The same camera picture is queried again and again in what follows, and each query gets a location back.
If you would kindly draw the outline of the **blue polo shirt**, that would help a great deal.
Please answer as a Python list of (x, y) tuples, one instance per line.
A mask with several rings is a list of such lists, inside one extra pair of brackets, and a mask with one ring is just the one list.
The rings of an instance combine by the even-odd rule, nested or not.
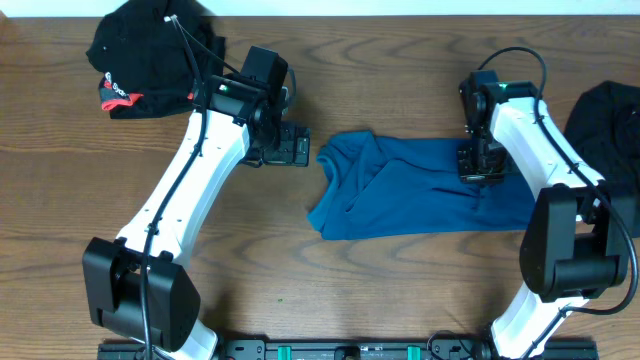
[(325, 240), (527, 228), (535, 200), (526, 180), (462, 182), (462, 139), (399, 139), (371, 131), (333, 136), (319, 151), (328, 186), (308, 220)]

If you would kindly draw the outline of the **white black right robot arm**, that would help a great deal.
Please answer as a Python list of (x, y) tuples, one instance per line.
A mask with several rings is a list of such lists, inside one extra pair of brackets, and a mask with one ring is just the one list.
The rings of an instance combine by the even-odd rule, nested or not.
[(523, 284), (489, 327), (477, 359), (587, 359), (589, 345), (563, 349), (551, 335), (571, 314), (594, 314), (588, 302), (631, 280), (615, 314), (638, 286), (631, 239), (635, 199), (586, 164), (554, 125), (541, 90), (475, 70), (459, 85), (469, 145), (457, 151), (459, 178), (497, 185), (521, 175), (535, 200), (520, 246)]

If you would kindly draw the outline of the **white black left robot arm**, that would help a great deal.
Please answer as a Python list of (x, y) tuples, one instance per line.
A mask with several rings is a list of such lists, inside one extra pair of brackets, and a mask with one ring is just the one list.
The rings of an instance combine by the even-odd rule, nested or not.
[(199, 318), (187, 269), (216, 197), (239, 164), (309, 163), (310, 131), (283, 121), (297, 85), (215, 76), (204, 107), (139, 212), (113, 240), (92, 239), (82, 257), (91, 321), (125, 337), (100, 359), (214, 359), (218, 334)]

